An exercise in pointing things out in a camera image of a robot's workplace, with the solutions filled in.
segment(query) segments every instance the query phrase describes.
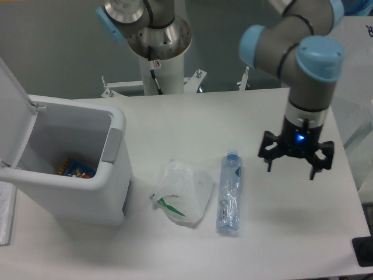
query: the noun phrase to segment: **white table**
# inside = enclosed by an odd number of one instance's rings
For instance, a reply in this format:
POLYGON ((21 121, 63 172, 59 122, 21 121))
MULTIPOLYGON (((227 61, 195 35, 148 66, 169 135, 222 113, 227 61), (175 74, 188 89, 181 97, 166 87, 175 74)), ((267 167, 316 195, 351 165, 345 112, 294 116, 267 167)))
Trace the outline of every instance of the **white table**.
POLYGON ((331 171, 309 181, 305 160, 283 157, 272 172, 257 157, 264 130, 278 134, 287 89, 92 102, 123 109, 134 181, 121 228, 55 220, 18 193, 1 279, 300 279, 373 272, 358 266, 351 239, 368 236, 363 210, 330 112, 321 141, 336 145, 331 171), (149 200, 169 159, 219 176, 221 157, 244 161, 238 237, 215 231, 215 186, 195 229, 178 226, 149 200))

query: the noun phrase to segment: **trash bin lid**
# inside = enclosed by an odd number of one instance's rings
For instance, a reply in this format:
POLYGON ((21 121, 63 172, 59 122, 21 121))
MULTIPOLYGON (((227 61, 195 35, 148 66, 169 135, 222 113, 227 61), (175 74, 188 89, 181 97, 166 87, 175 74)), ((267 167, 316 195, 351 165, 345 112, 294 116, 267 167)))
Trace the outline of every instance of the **trash bin lid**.
POLYGON ((35 103, 0 58, 0 168, 17 166, 36 117, 35 103))

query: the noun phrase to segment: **water bottle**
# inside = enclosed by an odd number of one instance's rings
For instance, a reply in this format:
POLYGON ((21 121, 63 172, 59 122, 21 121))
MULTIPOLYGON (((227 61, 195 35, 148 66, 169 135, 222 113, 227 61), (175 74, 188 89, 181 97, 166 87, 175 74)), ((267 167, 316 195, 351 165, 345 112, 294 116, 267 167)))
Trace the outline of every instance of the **water bottle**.
POLYGON ((242 159, 236 150, 229 150, 221 162, 219 202, 216 228, 234 232, 239 226, 242 159))

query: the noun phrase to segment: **blue led light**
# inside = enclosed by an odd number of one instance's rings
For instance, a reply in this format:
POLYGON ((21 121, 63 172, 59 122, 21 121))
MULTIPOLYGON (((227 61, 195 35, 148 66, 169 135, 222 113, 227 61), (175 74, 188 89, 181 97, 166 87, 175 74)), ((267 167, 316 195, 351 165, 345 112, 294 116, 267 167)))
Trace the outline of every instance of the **blue led light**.
POLYGON ((297 134, 297 142, 300 143, 300 142, 303 142, 304 139, 305 139, 305 136, 301 135, 301 134, 297 134))

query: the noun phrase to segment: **plastic bag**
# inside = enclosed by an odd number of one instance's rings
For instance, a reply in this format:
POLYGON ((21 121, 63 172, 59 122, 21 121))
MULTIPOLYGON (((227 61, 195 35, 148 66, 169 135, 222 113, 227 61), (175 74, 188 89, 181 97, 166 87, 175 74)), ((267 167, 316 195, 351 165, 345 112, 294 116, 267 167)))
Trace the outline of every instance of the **plastic bag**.
POLYGON ((151 199, 174 222, 198 222, 211 195, 213 179, 202 169, 170 160, 151 199))

